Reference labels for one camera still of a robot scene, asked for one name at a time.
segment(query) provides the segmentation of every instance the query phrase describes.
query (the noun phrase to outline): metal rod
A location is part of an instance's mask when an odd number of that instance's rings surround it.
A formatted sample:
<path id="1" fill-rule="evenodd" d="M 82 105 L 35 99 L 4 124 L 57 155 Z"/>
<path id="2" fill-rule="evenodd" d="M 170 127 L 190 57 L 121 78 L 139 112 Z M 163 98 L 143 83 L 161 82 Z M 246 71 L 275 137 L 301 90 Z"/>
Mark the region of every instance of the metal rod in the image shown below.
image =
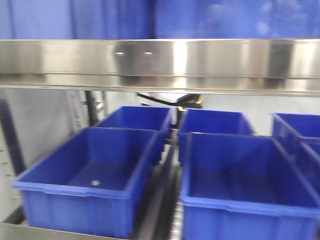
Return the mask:
<path id="1" fill-rule="evenodd" d="M 91 91 L 85 91 L 86 105 L 88 107 L 89 124 L 90 126 L 96 125 L 98 122 L 97 108 L 95 98 Z"/>

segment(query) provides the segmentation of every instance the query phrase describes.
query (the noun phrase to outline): shelving unit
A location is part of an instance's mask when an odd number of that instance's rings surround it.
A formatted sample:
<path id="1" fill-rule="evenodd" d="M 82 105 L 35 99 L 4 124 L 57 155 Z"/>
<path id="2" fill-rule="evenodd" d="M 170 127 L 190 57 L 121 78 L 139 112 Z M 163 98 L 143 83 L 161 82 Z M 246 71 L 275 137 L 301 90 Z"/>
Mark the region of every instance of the shelving unit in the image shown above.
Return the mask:
<path id="1" fill-rule="evenodd" d="M 320 39 L 0 40 L 0 88 L 320 97 Z M 181 169 L 170 143 L 134 240 L 181 236 Z M 0 223 L 0 240 L 115 239 L 22 220 L 19 208 Z"/>

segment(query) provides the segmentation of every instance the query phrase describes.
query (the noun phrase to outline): plastic storage bin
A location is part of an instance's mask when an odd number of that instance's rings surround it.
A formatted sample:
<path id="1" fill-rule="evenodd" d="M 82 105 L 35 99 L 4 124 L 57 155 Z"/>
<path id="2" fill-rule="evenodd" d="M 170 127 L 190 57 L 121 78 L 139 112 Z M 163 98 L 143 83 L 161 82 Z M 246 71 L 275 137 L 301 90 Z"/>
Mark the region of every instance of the plastic storage bin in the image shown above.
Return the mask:
<path id="1" fill-rule="evenodd" d="M 190 133 L 186 240 L 314 240 L 319 196 L 270 137 Z"/>
<path id="2" fill-rule="evenodd" d="M 320 143 L 320 115 L 273 113 L 272 136 L 289 154 L 296 154 L 299 142 Z"/>
<path id="3" fill-rule="evenodd" d="M 14 182 L 30 226 L 127 238 L 155 152 L 155 131 L 87 128 Z"/>
<path id="4" fill-rule="evenodd" d="M 300 142 L 294 163 L 320 195 L 320 144 Z"/>
<path id="5" fill-rule="evenodd" d="M 265 38 L 270 34 L 271 0 L 157 0 L 159 39 Z"/>
<path id="6" fill-rule="evenodd" d="M 72 39 L 69 0 L 11 0 L 15 38 Z"/>
<path id="7" fill-rule="evenodd" d="M 172 126 L 171 107 L 156 106 L 122 106 L 106 119 L 99 122 L 99 128 L 126 128 L 158 131 L 157 143 L 159 143 L 158 157 L 164 149 L 166 138 L 170 136 Z"/>
<path id="8" fill-rule="evenodd" d="M 13 39 L 14 30 L 9 0 L 0 0 L 0 39 Z"/>
<path id="9" fill-rule="evenodd" d="M 311 38 L 318 0 L 157 0 L 159 39 Z"/>
<path id="10" fill-rule="evenodd" d="M 149 39 L 152 0 L 72 0 L 75 38 Z"/>
<path id="11" fill-rule="evenodd" d="M 179 161 L 183 165 L 188 133 L 252 135 L 255 133 L 242 112 L 188 108 L 178 130 Z"/>

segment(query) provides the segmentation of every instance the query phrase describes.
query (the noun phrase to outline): stainless steel shelf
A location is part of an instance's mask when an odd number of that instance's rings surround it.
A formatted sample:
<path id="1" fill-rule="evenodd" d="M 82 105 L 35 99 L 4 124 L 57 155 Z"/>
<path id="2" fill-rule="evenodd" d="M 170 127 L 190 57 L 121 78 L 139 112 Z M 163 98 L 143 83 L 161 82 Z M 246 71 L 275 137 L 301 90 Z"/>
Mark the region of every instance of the stainless steel shelf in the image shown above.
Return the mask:
<path id="1" fill-rule="evenodd" d="M 0 74 L 0 88 L 318 97 L 320 79 Z"/>
<path id="2" fill-rule="evenodd" d="M 0 88 L 318 96 L 320 39 L 0 40 Z"/>

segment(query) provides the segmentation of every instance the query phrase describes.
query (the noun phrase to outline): blue container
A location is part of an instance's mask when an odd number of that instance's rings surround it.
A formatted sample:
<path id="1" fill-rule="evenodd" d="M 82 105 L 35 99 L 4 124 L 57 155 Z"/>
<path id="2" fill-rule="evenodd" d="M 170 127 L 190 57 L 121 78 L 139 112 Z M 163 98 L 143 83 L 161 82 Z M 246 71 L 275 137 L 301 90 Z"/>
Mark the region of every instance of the blue container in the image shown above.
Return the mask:
<path id="1" fill-rule="evenodd" d="M 320 144 L 301 142 L 294 163 L 320 195 Z"/>
<path id="2" fill-rule="evenodd" d="M 72 0 L 75 38 L 149 39 L 151 0 Z"/>
<path id="3" fill-rule="evenodd" d="M 69 0 L 11 0 L 15 38 L 72 39 Z"/>
<path id="4" fill-rule="evenodd" d="M 320 198 L 270 137 L 190 133 L 186 240 L 314 240 Z"/>
<path id="5" fill-rule="evenodd" d="M 255 131 L 242 112 L 188 108 L 178 130 L 179 161 L 183 165 L 188 133 L 253 135 Z"/>
<path id="6" fill-rule="evenodd" d="M 103 0 L 72 0 L 74 37 L 76 39 L 105 38 L 103 2 Z"/>
<path id="7" fill-rule="evenodd" d="M 155 157 L 155 131 L 87 128 L 21 174 L 30 226 L 127 238 Z"/>
<path id="8" fill-rule="evenodd" d="M 320 115 L 273 113 L 272 137 L 289 154 L 297 154 L 299 142 L 320 143 Z"/>
<path id="9" fill-rule="evenodd" d="M 9 0 L 0 0 L 0 39 L 13 39 L 14 30 Z"/>
<path id="10" fill-rule="evenodd" d="M 161 159 L 166 138 L 171 134 L 173 110 L 171 107 L 122 106 L 99 122 L 96 127 L 156 130 L 159 147 L 158 157 L 155 160 L 157 163 Z"/>
<path id="11" fill-rule="evenodd" d="M 319 37 L 318 0 L 157 0 L 159 39 Z"/>
<path id="12" fill-rule="evenodd" d="M 266 38 L 272 0 L 157 0 L 159 39 Z"/>

